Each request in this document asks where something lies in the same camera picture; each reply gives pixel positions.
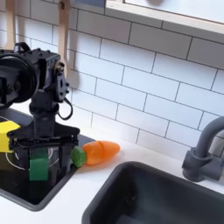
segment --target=black sink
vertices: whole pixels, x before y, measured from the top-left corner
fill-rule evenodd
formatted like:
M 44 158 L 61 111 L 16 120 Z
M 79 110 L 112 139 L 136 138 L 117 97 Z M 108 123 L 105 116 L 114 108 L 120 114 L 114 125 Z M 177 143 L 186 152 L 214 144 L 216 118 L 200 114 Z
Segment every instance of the black sink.
M 224 196 L 146 164 L 118 165 L 82 224 L 223 224 Z

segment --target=yellow object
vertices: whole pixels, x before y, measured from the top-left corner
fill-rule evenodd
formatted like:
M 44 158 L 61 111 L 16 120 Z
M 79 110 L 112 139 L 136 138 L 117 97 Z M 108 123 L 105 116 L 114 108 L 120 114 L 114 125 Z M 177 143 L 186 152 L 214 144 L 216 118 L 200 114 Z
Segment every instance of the yellow object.
M 0 152 L 13 152 L 9 150 L 9 138 L 7 137 L 7 133 L 19 127 L 19 125 L 12 121 L 0 122 Z

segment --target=faucet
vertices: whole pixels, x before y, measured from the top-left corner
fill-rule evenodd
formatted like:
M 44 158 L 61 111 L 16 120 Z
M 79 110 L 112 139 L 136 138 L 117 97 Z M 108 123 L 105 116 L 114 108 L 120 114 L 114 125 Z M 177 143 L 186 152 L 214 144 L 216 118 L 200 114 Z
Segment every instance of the faucet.
M 200 182 L 204 178 L 219 180 L 223 172 L 224 159 L 212 157 L 208 152 L 214 137 L 224 130 L 224 116 L 210 122 L 202 131 L 198 144 L 185 155 L 182 165 L 183 175 L 192 182 Z

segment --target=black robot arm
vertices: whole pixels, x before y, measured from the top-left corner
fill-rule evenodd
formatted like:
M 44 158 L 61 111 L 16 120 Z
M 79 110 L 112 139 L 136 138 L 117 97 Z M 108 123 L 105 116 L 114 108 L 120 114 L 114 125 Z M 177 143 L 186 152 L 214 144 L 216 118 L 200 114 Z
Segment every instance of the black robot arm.
M 66 98 L 68 86 L 57 53 L 31 51 L 25 43 L 16 44 L 14 51 L 0 50 L 0 109 L 31 99 L 32 122 L 7 135 L 10 150 L 24 161 L 25 169 L 29 169 L 33 153 L 49 147 L 59 147 L 59 164 L 63 168 L 71 149 L 78 144 L 79 129 L 55 122 L 59 103 L 70 104 Z

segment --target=white countertop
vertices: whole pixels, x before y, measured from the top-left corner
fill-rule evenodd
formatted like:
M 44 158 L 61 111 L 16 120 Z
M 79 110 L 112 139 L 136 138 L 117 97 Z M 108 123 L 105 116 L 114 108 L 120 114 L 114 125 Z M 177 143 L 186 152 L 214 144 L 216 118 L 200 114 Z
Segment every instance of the white countertop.
M 121 152 L 106 164 L 100 164 L 94 167 L 81 167 L 47 207 L 40 212 L 30 212 L 0 197 L 1 223 L 81 224 L 81 216 L 84 210 L 100 190 L 109 174 L 117 165 L 126 161 L 142 162 L 183 178 L 181 169 L 182 161 L 116 137 L 106 136 L 91 129 L 81 129 L 81 134 L 97 140 L 117 142 L 121 146 Z M 220 182 L 204 180 L 199 184 L 219 193 L 224 193 L 224 177 L 221 178 Z

